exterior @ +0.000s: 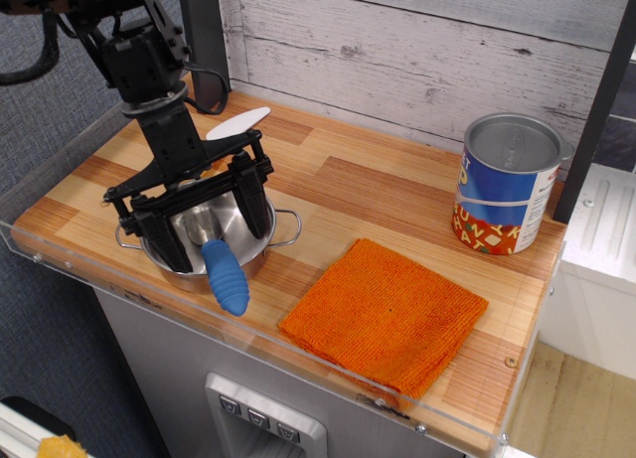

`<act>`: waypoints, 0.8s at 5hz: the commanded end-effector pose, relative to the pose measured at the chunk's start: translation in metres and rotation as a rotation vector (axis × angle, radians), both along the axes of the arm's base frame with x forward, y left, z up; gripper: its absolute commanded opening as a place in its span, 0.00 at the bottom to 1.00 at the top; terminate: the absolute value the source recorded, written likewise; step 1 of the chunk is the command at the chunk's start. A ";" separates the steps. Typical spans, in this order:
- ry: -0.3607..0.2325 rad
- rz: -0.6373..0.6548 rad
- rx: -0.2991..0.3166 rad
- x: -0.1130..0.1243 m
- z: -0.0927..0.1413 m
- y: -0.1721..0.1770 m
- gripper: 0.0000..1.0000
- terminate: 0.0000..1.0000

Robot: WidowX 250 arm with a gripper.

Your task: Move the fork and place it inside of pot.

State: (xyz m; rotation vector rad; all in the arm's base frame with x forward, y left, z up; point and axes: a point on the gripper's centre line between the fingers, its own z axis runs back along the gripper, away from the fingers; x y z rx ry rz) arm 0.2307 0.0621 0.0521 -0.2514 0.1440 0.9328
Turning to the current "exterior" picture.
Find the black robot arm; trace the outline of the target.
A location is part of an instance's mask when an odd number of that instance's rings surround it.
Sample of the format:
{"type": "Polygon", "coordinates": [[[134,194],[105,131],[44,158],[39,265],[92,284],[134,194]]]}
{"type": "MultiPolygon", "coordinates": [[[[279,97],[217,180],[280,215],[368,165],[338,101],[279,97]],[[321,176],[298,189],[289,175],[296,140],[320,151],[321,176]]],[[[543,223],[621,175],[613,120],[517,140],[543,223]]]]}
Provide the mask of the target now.
{"type": "Polygon", "coordinates": [[[159,0],[1,0],[5,15],[39,15],[44,45],[36,62],[3,74],[14,85],[48,73],[59,59],[58,32],[81,41],[122,112],[136,120],[153,154],[142,171],[109,188],[104,200],[118,212],[126,233],[146,239],[177,272],[193,269],[171,220],[232,193],[253,236],[271,225],[263,185],[273,168],[248,129],[220,140],[200,138],[187,106],[181,73],[189,47],[159,0]]]}

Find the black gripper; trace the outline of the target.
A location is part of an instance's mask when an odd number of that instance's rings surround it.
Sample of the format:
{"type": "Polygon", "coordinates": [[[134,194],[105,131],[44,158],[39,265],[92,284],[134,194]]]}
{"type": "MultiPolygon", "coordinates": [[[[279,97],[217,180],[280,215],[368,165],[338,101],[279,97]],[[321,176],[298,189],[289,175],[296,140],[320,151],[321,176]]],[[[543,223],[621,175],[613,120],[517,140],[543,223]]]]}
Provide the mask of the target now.
{"type": "Polygon", "coordinates": [[[175,272],[193,271],[185,246],[170,220],[196,205],[231,192],[250,232],[267,230],[263,184],[273,172],[255,126],[247,132],[208,141],[197,133],[183,102],[139,120],[153,160],[104,200],[115,206],[128,234],[142,234],[175,272]]]}

